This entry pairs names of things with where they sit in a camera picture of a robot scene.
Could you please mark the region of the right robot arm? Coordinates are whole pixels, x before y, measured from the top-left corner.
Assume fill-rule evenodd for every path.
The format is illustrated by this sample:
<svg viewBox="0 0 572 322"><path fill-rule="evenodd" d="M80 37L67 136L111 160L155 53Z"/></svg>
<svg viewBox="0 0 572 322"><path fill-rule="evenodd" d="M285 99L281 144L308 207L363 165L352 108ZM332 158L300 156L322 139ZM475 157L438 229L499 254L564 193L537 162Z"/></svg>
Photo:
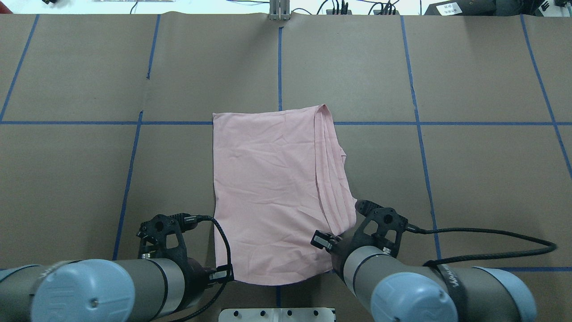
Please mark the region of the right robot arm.
<svg viewBox="0 0 572 322"><path fill-rule="evenodd" d="M376 322L534 322L537 304L516 275L445 263L398 260L404 232L420 233L395 209L358 200L364 221L351 238L317 230L311 244L331 255L335 273Z"/></svg>

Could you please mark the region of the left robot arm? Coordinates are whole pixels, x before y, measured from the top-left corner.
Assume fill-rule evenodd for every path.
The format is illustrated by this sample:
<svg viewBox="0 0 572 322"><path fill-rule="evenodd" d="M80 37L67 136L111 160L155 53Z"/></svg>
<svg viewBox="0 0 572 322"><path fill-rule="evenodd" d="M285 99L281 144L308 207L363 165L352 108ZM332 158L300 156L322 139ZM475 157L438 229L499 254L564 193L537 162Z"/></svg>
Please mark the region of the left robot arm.
<svg viewBox="0 0 572 322"><path fill-rule="evenodd" d="M183 234L212 222L226 251L226 263L203 267L188 257ZM214 284L220 288L194 313L210 308L234 280L231 249L212 216L158 214L141 223L137 259L86 259L30 264L1 271L3 322L152 322L190 309Z"/></svg>

